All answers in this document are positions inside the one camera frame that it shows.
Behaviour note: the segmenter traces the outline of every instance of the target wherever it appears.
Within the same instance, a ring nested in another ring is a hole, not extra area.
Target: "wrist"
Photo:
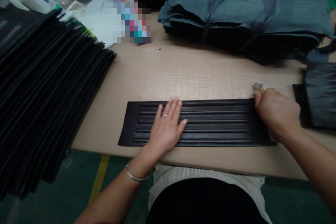
[[[292,141],[294,138],[297,138],[298,136],[304,134],[303,128],[301,126],[280,128],[271,130],[271,132],[282,144],[285,144],[288,141]]]

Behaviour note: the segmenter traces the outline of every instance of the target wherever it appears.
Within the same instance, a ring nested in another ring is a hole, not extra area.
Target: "tan table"
[[[292,84],[301,83],[295,60],[263,67],[244,57],[170,37],[152,13],[152,42],[120,43],[118,53],[76,135],[72,148],[134,157],[140,147],[118,146],[128,101],[239,99],[253,96],[252,84],[263,82],[294,97]],[[332,13],[333,23],[336,12]],[[336,55],[331,57],[336,62]],[[336,137],[308,131],[336,151]],[[175,147],[162,162],[234,173],[307,179],[286,148]]]

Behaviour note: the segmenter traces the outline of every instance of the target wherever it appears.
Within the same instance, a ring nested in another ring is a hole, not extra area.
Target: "silver bracelet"
[[[146,178],[136,178],[136,177],[134,177],[131,173],[130,173],[130,171],[129,171],[129,165],[126,165],[125,166],[125,168],[126,168],[126,173],[127,173],[127,175],[131,178],[131,179],[133,179],[133,180],[135,180],[135,181],[138,181],[138,182],[142,182],[142,181],[145,181],[146,179],[148,179],[150,176],[151,176],[151,174],[149,174],[148,175],[148,177],[146,177]]]

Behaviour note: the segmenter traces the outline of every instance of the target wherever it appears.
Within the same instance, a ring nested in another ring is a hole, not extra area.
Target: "denim fabric bundle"
[[[169,33],[263,65],[304,58],[325,36],[334,38],[327,0],[168,0],[158,22]]]

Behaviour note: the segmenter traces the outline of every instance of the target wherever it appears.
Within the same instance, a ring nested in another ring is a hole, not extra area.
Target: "white cloth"
[[[148,210],[151,210],[151,207],[156,198],[168,186],[185,179],[204,177],[218,179],[228,184],[234,184],[242,188],[253,199],[260,212],[260,215],[265,219],[265,221],[267,221],[269,224],[272,224],[270,217],[266,213],[265,199],[260,190],[261,186],[265,182],[265,177],[243,176],[221,171],[219,172],[187,167],[172,167],[161,164],[155,166],[154,184],[149,190]]]

